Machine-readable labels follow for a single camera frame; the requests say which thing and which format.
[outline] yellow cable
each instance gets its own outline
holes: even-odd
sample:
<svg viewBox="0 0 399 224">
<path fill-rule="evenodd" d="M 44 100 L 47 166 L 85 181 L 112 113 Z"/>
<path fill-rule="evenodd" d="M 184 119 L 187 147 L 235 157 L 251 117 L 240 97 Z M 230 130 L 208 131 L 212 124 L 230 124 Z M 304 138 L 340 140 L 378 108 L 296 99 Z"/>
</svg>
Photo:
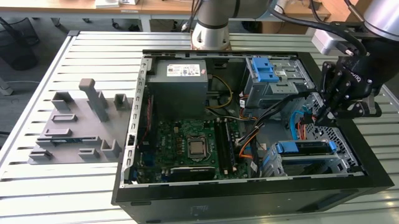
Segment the yellow cable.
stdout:
<svg viewBox="0 0 399 224">
<path fill-rule="evenodd" d="M 223 108 L 223 107 L 226 107 L 226 106 L 230 104 L 231 100 L 232 100 L 232 91 L 231 91 L 230 86 L 227 85 L 227 83 L 223 81 L 223 79 L 222 79 L 219 76 L 215 76 L 215 75 L 214 75 L 214 77 L 215 77 L 216 79 L 219 79 L 220 82 L 223 82 L 223 84 L 224 84 L 226 87 L 228 88 L 230 98 L 228 98 L 228 101 L 227 101 L 226 104 L 219 105 L 219 106 L 207 106 L 207 107 L 206 107 L 206 108 L 210 108 L 210 109 L 218 109 L 218 108 Z"/>
</svg>

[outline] green circuit board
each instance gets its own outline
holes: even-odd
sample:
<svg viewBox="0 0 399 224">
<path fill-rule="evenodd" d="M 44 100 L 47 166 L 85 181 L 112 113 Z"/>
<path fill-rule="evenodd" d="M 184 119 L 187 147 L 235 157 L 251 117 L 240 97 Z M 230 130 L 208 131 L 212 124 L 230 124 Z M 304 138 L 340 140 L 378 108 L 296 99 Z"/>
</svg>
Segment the green circuit board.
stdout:
<svg viewBox="0 0 399 224">
<path fill-rule="evenodd" d="M 238 122 L 228 122 L 231 138 L 239 136 Z M 200 159 L 189 157 L 189 140 L 201 139 L 207 145 L 207 156 Z M 169 168 L 181 166 L 201 166 L 216 168 L 216 180 L 238 179 L 247 177 L 247 164 L 236 165 L 234 173 L 224 174 L 219 170 L 218 148 L 215 140 L 214 120 L 180 120 L 176 122 L 160 121 L 157 124 L 155 168 L 147 169 L 149 182 L 163 182 L 160 170 L 156 168 Z"/>
</svg>

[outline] white cable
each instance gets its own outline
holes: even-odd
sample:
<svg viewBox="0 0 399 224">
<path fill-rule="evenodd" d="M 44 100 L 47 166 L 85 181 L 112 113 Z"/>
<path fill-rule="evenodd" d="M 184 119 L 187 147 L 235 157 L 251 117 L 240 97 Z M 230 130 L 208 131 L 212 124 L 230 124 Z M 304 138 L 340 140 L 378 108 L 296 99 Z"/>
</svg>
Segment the white cable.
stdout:
<svg viewBox="0 0 399 224">
<path fill-rule="evenodd" d="M 189 3 L 192 3 L 195 0 L 192 0 L 192 1 L 175 0 L 175 1 L 180 1 L 180 2 L 189 2 Z"/>
<path fill-rule="evenodd" d="M 36 82 L 36 81 L 8 81 L 5 83 L 40 83 L 40 82 Z"/>
<path fill-rule="evenodd" d="M 220 117 L 218 114 L 214 113 L 214 111 L 208 110 L 216 117 Z M 236 119 L 236 120 L 244 120 L 247 121 L 247 119 L 240 119 L 240 118 L 236 118 L 236 117 L 231 117 L 231 116 L 222 116 L 223 118 L 232 118 L 232 119 Z"/>
</svg>

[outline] ram slot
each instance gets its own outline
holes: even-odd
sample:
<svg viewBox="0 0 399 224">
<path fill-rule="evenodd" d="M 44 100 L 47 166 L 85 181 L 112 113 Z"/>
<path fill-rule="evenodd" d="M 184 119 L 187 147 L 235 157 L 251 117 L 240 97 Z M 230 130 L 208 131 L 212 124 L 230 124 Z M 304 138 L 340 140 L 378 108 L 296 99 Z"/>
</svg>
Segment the ram slot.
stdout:
<svg viewBox="0 0 399 224">
<path fill-rule="evenodd" d="M 236 168 L 235 168 L 235 164 L 236 164 L 236 159 L 235 159 L 235 148 L 234 148 L 234 143 L 232 143 L 232 140 L 231 140 L 231 130 L 230 130 L 230 127 L 228 127 L 228 121 L 227 119 L 224 120 L 224 126 L 226 126 L 226 136 L 227 136 L 227 156 L 230 158 L 230 162 L 228 162 L 228 171 L 232 172 L 232 171 L 236 171 Z"/>
<path fill-rule="evenodd" d="M 214 122 L 214 127 L 215 127 L 219 169 L 223 174 L 228 174 L 232 172 L 232 164 L 231 164 L 230 149 L 228 149 L 230 136 L 227 136 L 228 132 L 227 132 L 226 122 L 216 119 Z"/>
</svg>

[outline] black cable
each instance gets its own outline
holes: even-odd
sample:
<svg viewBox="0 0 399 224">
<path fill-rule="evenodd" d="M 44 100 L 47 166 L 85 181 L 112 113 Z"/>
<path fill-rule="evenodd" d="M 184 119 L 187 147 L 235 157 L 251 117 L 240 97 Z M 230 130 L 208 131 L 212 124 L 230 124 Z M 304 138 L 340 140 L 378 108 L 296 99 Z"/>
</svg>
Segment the black cable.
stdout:
<svg viewBox="0 0 399 224">
<path fill-rule="evenodd" d="M 312 9 L 314 18 L 316 19 L 316 21 L 318 21 L 319 23 L 328 24 L 327 22 L 324 22 L 324 21 L 320 19 L 319 15 L 318 15 L 316 7 L 314 6 L 314 0 L 311 0 L 311 9 Z"/>
<path fill-rule="evenodd" d="M 312 92 L 315 92 L 315 90 L 304 91 L 295 95 L 290 95 L 279 102 L 276 102 L 272 106 L 270 106 L 264 110 L 263 114 L 258 117 L 258 120 L 254 123 L 250 133 L 244 137 L 242 137 L 238 142 L 239 143 L 243 142 L 256 133 L 256 130 L 260 129 L 260 127 L 264 125 L 264 121 L 282 111 L 282 109 L 284 108 L 284 106 L 288 104 L 290 101 L 292 101 L 296 98 L 307 97 Z"/>
<path fill-rule="evenodd" d="M 300 26 L 306 26 L 306 27 L 311 27 L 311 28 L 315 28 L 315 29 L 324 30 L 324 31 L 340 36 L 344 40 L 347 40 L 355 46 L 355 48 L 359 51 L 360 56 L 367 55 L 367 50 L 366 50 L 366 47 L 362 44 L 362 42 L 350 33 L 346 33 L 339 27 L 335 27 L 334 25 L 307 21 L 307 20 L 295 19 L 295 18 L 292 18 L 292 17 L 290 17 L 284 14 L 280 14 L 278 11 L 275 11 L 275 9 L 272 9 L 272 7 L 270 7 L 270 13 L 278 19 L 280 19 L 286 22 L 298 24 Z"/>
<path fill-rule="evenodd" d="M 200 6 L 201 6 L 201 0 L 197 0 L 197 3 L 195 4 L 195 12 L 193 12 L 193 15 L 192 15 L 189 24 L 188 24 L 188 32 L 191 31 L 191 26 L 192 26 L 193 18 L 195 18 L 195 16 L 197 15 Z"/>
<path fill-rule="evenodd" d="M 196 7 L 199 6 L 200 0 L 197 0 L 197 2 L 195 3 L 195 6 L 193 6 L 193 2 L 195 2 L 195 0 L 192 0 L 192 4 L 191 4 L 191 16 L 188 19 L 188 27 L 187 27 L 188 33 L 189 33 L 191 24 L 192 24 L 193 17 L 195 17 L 193 13 L 195 13 Z"/>
<path fill-rule="evenodd" d="M 344 3 L 347 4 L 348 7 L 352 5 L 350 0 L 343 0 L 343 1 L 344 1 Z"/>
</svg>

